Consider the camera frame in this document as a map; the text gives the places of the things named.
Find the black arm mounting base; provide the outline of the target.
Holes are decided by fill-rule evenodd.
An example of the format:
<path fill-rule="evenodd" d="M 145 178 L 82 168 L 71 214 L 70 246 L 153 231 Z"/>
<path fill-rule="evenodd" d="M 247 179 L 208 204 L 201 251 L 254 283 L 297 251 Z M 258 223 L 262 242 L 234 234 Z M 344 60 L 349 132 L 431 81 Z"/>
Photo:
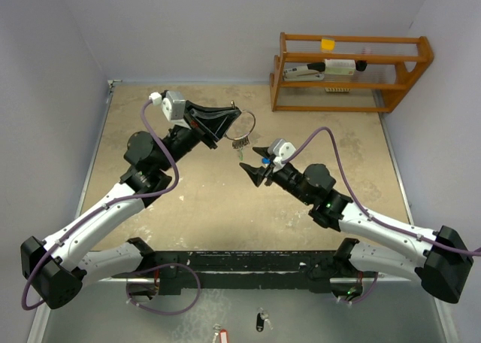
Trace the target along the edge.
<path fill-rule="evenodd" d="M 141 249 L 142 260 L 133 272 L 118 278 L 159 276 L 159 294 L 178 295 L 183 289 L 307 290 L 346 293 L 352 285 L 374 278 L 348 262 L 348 238 L 338 250 L 153 250 L 140 238 L 130 240 Z"/>

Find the large metal keyring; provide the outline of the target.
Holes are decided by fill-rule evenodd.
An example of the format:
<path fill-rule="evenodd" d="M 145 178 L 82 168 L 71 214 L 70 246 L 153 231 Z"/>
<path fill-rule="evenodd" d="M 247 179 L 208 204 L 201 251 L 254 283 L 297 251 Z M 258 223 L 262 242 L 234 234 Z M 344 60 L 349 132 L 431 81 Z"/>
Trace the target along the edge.
<path fill-rule="evenodd" d="M 248 138 L 255 127 L 255 114 L 249 110 L 242 110 L 239 117 L 227 129 L 224 137 L 230 141 L 240 141 Z"/>

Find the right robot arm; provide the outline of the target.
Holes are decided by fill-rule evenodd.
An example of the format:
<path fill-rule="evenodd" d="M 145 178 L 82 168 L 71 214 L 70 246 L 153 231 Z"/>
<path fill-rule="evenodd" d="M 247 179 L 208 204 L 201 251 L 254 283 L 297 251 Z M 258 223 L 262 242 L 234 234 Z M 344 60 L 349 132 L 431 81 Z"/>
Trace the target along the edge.
<path fill-rule="evenodd" d="M 356 238 L 338 249 L 335 270 L 342 276 L 356 271 L 379 272 L 420 283 L 435 298 L 459 302 L 473 257 L 456 230 L 412 226 L 379 214 L 339 193 L 336 180 L 323 164 L 310 164 L 304 171 L 290 162 L 274 159 L 267 166 L 240 167 L 255 186 L 276 184 L 310 207 L 313 221 Z"/>

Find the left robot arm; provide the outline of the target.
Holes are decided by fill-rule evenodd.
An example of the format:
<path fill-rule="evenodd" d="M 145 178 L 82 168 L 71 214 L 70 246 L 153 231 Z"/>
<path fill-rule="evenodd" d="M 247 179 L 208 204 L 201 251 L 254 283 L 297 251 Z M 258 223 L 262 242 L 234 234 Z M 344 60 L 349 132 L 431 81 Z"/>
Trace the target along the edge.
<path fill-rule="evenodd" d="M 154 258 L 141 239 L 94 251 L 93 247 L 124 221 L 148 208 L 175 189 L 180 180 L 177 161 L 199 143 L 211 149 L 226 136 L 241 115 L 235 105 L 203 107 L 167 92 L 152 93 L 142 106 L 159 106 L 173 128 L 159 138 L 147 124 L 133 134 L 124 156 L 129 163 L 119 182 L 76 220 L 46 238 L 32 236 L 20 246 L 26 279 L 21 297 L 25 311 L 48 305 L 61 308 L 83 288 L 123 273 L 146 277 Z"/>

